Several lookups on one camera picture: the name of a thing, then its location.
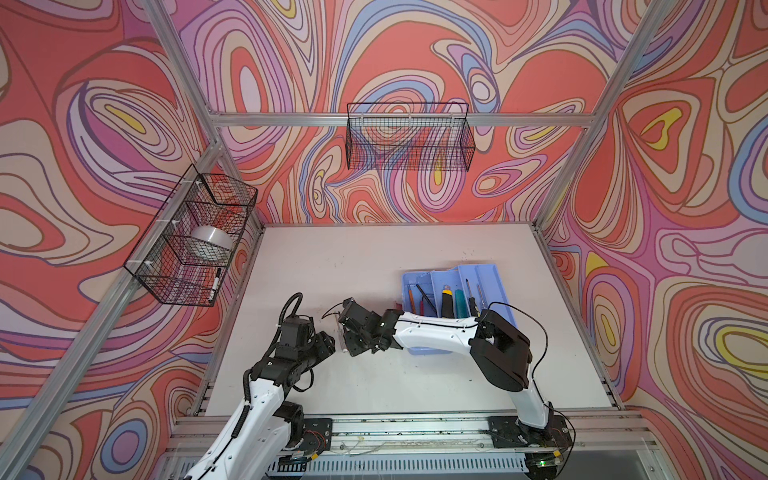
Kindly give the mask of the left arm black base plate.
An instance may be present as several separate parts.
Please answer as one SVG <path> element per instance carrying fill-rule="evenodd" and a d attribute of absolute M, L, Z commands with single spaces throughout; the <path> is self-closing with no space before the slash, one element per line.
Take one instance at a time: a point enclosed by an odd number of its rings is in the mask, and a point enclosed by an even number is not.
<path fill-rule="evenodd" d="M 332 446 L 333 420 L 330 417 L 305 419 L 298 434 L 287 449 L 304 456 L 319 455 Z"/>

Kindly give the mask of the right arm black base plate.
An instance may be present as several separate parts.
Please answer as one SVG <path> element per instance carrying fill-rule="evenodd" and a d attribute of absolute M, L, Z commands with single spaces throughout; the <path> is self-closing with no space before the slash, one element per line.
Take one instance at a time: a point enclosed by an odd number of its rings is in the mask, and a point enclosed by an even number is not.
<path fill-rule="evenodd" d="M 565 450 L 574 441 L 565 418 L 554 415 L 544 429 L 524 425 L 517 416 L 491 416 L 483 433 L 495 448 L 539 448 Z"/>

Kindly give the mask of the yellow black utility knife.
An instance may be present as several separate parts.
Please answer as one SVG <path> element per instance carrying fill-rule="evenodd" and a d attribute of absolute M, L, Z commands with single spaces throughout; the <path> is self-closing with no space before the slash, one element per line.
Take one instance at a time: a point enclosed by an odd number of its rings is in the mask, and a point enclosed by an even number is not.
<path fill-rule="evenodd" d="M 453 291 L 449 287 L 442 290 L 441 317 L 453 319 L 455 317 Z"/>

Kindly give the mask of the white blue plastic tool box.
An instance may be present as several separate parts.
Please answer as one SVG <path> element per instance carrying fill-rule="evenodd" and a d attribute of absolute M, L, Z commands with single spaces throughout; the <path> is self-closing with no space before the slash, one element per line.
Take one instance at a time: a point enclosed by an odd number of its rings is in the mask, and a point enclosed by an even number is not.
<path fill-rule="evenodd" d="M 409 272 L 402 283 L 405 312 L 395 323 L 394 344 L 476 359 L 516 358 L 530 349 L 496 265 Z"/>

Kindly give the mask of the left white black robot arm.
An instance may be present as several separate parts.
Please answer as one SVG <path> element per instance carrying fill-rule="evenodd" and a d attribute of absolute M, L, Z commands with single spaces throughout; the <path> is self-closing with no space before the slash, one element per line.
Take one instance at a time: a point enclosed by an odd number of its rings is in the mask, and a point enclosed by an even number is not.
<path fill-rule="evenodd" d="M 303 408 L 287 396 L 335 352 L 335 340 L 298 312 L 302 300 L 297 292 L 283 305 L 266 352 L 242 375 L 236 411 L 187 479 L 261 479 L 281 451 L 301 443 Z"/>

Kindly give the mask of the red handled pliers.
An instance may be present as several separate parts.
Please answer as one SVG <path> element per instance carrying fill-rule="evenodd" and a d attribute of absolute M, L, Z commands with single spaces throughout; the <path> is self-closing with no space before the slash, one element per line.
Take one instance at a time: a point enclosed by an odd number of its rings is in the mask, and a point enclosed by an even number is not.
<path fill-rule="evenodd" d="M 424 301 L 421 293 L 418 291 L 417 286 L 409 285 L 407 287 L 409 304 L 411 312 L 415 315 L 424 314 Z"/>

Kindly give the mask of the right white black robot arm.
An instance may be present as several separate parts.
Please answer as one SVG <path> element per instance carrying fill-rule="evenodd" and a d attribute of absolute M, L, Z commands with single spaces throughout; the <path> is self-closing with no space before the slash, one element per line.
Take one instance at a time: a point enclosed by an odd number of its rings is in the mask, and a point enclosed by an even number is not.
<path fill-rule="evenodd" d="M 433 349 L 471 358 L 485 380 L 507 392 L 516 416 L 488 419 L 488 435 L 496 448 L 571 449 L 574 428 L 535 384 L 530 340 L 492 309 L 475 317 L 425 317 L 388 309 L 379 315 L 348 298 L 338 321 L 352 356 L 389 349 Z"/>

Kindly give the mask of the small silver screwdriver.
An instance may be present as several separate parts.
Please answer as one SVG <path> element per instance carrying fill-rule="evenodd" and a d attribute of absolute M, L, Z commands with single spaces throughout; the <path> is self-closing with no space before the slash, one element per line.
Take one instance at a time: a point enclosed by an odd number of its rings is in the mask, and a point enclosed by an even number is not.
<path fill-rule="evenodd" d="M 486 300 L 486 296 L 484 294 L 483 288 L 481 284 L 477 284 L 478 292 L 479 292 L 479 298 L 481 301 L 481 310 L 485 310 L 488 307 L 488 302 Z"/>

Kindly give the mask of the black yellow small screwdriver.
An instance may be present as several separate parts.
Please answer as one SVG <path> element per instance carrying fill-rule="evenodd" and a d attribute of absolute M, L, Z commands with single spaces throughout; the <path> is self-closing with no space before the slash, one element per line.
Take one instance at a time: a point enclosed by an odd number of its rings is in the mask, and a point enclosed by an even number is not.
<path fill-rule="evenodd" d="M 479 315 L 479 308 L 477 305 L 476 297 L 473 294 L 471 284 L 468 279 L 465 280 L 466 283 L 466 290 L 467 290 L 467 302 L 469 306 L 469 312 L 472 317 L 477 317 Z"/>

